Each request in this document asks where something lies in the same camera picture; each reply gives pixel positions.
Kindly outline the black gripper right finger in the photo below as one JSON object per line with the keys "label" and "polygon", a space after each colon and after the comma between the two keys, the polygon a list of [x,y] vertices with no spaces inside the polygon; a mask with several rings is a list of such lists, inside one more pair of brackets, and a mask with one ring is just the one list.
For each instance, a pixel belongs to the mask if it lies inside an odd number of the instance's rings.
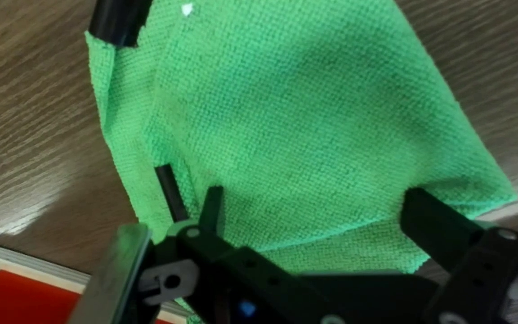
{"label": "black gripper right finger", "polygon": [[482,237],[482,226],[424,188],[408,188],[399,212],[401,230],[442,268],[455,268]]}

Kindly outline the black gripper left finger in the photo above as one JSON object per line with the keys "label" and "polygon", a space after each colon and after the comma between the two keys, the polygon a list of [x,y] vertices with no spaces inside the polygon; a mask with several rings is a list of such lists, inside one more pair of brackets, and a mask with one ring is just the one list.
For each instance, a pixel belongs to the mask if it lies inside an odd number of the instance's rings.
{"label": "black gripper left finger", "polygon": [[212,185],[203,201],[203,208],[199,214],[199,228],[205,233],[219,233],[219,217],[223,212],[223,187],[221,185]]}

